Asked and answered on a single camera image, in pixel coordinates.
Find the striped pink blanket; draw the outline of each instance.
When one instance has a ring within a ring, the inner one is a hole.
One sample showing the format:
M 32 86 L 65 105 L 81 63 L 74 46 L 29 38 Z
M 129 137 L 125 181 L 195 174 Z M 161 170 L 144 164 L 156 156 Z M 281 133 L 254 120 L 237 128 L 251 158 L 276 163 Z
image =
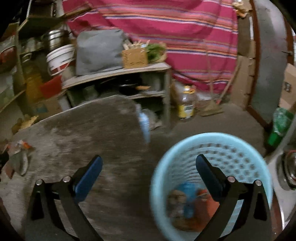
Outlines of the striped pink blanket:
M 237 58 L 237 16 L 232 0 L 63 0 L 65 13 L 92 10 L 67 23 L 75 35 L 84 30 L 120 28 L 133 41 L 164 42 L 174 78 L 209 90 L 207 55 L 214 90 L 222 92 Z

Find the light blue plastic basket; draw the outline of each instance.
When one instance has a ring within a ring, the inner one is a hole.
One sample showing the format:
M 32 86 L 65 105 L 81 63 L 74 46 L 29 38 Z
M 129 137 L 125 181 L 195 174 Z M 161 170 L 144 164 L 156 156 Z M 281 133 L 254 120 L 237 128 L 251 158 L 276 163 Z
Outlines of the light blue plastic basket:
M 176 145 L 160 160 L 156 167 L 150 189 L 151 209 L 158 228 L 171 241 L 193 241 L 199 233 L 175 229 L 166 215 L 167 196 L 171 190 L 186 181 L 199 188 L 205 185 L 195 167 L 195 159 L 204 154 L 209 162 L 219 167 L 226 176 L 238 181 L 253 183 L 262 181 L 269 207 L 273 188 L 268 167 L 258 151 L 245 141 L 224 133 L 204 133 L 188 137 Z M 231 232 L 242 206 L 239 200 L 221 236 Z

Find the bottle label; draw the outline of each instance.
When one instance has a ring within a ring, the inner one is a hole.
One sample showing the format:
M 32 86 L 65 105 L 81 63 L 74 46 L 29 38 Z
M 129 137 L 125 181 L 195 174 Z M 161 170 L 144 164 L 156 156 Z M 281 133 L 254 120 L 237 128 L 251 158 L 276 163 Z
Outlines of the bottle label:
M 178 110 L 180 118 L 190 118 L 194 113 L 193 105 L 179 105 Z

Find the white bucket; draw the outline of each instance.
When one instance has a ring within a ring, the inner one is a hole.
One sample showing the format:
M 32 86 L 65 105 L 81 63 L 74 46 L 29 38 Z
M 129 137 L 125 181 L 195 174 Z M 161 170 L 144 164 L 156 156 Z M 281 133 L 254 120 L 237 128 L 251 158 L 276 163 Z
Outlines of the white bucket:
M 69 65 L 75 64 L 75 47 L 73 44 L 62 46 L 46 56 L 51 76 L 63 72 Z

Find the wooden crate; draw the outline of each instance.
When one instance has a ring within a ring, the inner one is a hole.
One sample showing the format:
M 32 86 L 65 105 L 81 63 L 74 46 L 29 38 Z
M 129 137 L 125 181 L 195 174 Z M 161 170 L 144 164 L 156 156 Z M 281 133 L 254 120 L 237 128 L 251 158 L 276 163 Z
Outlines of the wooden crate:
M 128 49 L 122 51 L 123 67 L 126 69 L 148 66 L 147 53 L 145 48 Z

